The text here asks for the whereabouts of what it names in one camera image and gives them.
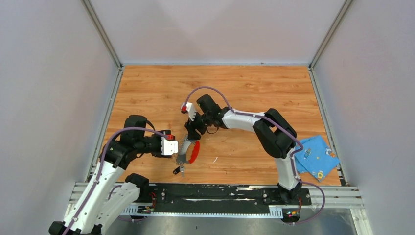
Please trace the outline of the red handled metal key holder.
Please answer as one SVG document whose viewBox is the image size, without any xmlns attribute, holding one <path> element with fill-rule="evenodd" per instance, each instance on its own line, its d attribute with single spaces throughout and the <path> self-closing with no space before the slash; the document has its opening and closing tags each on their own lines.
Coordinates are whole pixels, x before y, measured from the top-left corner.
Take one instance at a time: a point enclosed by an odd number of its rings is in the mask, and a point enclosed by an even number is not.
<svg viewBox="0 0 415 235">
<path fill-rule="evenodd" d="M 176 158 L 176 163 L 179 165 L 193 164 L 200 152 L 200 142 L 192 140 L 185 135 L 181 147 Z"/>
</svg>

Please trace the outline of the black tag key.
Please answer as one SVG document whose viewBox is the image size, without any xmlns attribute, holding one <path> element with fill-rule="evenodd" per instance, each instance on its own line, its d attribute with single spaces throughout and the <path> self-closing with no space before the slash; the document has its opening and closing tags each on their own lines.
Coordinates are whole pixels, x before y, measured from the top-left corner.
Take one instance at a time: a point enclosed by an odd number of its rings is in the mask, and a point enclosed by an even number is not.
<svg viewBox="0 0 415 235">
<path fill-rule="evenodd" d="M 176 169 L 173 170 L 174 175 L 180 174 L 183 178 L 184 178 L 184 173 L 185 173 L 185 166 L 184 165 L 180 165 L 179 167 L 177 167 Z"/>
</svg>

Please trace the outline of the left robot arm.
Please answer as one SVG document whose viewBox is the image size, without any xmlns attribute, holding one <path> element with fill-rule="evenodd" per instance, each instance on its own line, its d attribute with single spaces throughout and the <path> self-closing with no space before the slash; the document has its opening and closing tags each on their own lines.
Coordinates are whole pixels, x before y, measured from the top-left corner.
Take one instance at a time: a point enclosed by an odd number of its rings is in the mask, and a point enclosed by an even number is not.
<svg viewBox="0 0 415 235">
<path fill-rule="evenodd" d="M 104 145 L 99 162 L 86 189 L 63 221 L 54 221 L 51 235 L 103 235 L 133 201 L 150 196 L 149 180 L 133 173 L 112 195 L 116 181 L 129 164 L 144 154 L 171 158 L 179 143 L 171 130 L 157 131 L 144 116 L 130 115 L 124 127 Z"/>
</svg>

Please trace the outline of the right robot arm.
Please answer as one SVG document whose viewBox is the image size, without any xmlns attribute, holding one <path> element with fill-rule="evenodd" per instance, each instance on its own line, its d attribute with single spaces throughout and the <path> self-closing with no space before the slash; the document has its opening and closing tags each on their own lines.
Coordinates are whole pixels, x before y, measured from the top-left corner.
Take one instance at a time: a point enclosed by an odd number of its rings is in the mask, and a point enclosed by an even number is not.
<svg viewBox="0 0 415 235">
<path fill-rule="evenodd" d="M 286 119 L 276 110 L 266 112 L 244 112 L 226 106 L 221 108 L 210 95 L 197 100 L 202 113 L 195 110 L 190 102 L 181 105 L 181 112 L 188 114 L 185 123 L 188 141 L 198 141 L 214 126 L 222 129 L 239 129 L 255 133 L 265 152 L 277 163 L 279 197 L 285 204 L 292 204 L 299 198 L 302 184 L 297 175 L 292 154 L 297 143 L 297 134 Z"/>
</svg>

